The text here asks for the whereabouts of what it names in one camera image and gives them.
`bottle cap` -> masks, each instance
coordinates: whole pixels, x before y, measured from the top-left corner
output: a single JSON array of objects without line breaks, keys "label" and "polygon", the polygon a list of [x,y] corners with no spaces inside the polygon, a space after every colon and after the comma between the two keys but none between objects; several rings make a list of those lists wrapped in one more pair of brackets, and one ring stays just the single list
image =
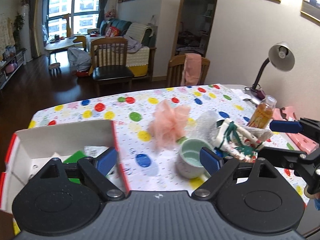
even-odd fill
[{"label": "bottle cap", "polygon": [[273,98],[272,96],[266,95],[266,104],[269,105],[272,108],[276,108],[277,100]]}]

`green plant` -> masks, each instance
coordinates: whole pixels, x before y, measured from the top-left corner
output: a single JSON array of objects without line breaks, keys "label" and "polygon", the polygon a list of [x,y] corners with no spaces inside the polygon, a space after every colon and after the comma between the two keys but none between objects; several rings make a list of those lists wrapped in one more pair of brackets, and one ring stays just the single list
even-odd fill
[{"label": "green plant", "polygon": [[21,49],[20,47],[20,30],[24,25],[24,18],[21,14],[17,14],[13,23],[13,37],[16,42],[16,48]]}]

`lamp neck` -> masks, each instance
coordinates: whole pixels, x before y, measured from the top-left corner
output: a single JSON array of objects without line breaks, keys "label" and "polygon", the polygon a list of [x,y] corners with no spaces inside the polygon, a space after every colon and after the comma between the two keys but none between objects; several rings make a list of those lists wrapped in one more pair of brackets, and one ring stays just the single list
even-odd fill
[{"label": "lamp neck", "polygon": [[263,70],[264,70],[264,68],[266,67],[266,65],[267,65],[269,62],[270,62],[270,60],[269,60],[269,58],[267,58],[267,59],[264,61],[264,63],[262,64],[262,66],[261,66],[261,68],[260,68],[260,70],[259,70],[258,76],[257,76],[257,78],[256,78],[256,81],[255,81],[254,84],[252,85],[252,89],[253,89],[253,90],[257,89],[257,85],[258,85],[258,83],[259,83],[259,80],[260,80],[260,78],[261,78],[261,75],[262,75],[262,73],[263,73]]}]

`polka dot tablecloth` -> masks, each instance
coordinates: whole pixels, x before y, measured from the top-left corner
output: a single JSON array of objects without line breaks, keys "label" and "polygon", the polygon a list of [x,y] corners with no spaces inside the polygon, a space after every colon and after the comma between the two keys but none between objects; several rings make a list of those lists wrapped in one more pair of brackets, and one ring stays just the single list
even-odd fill
[{"label": "polka dot tablecloth", "polygon": [[[215,85],[145,90],[72,102],[37,112],[29,128],[86,120],[107,119],[116,121],[116,135],[124,173],[132,190],[188,190],[193,192],[205,178],[185,179],[177,174],[175,160],[179,145],[173,150],[156,150],[148,132],[156,105],[169,100],[172,107],[189,105],[188,125],[205,111],[214,110],[221,119],[231,118],[247,124],[254,109],[226,87]],[[293,149],[292,142],[275,133],[266,146]],[[308,203],[303,194],[305,182],[292,171],[278,168],[279,172]]]}]

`wooden floor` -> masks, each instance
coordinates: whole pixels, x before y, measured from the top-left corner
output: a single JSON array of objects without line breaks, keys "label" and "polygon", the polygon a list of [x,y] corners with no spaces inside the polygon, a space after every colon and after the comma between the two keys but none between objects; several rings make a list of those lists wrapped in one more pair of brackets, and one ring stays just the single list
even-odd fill
[{"label": "wooden floor", "polygon": [[[0,171],[12,134],[28,127],[39,110],[73,101],[95,98],[92,78],[71,75],[67,52],[57,53],[61,74],[50,75],[48,58],[41,56],[21,66],[0,92]],[[134,81],[133,91],[163,88],[164,81]],[[124,92],[121,84],[101,87],[101,96]]]}]

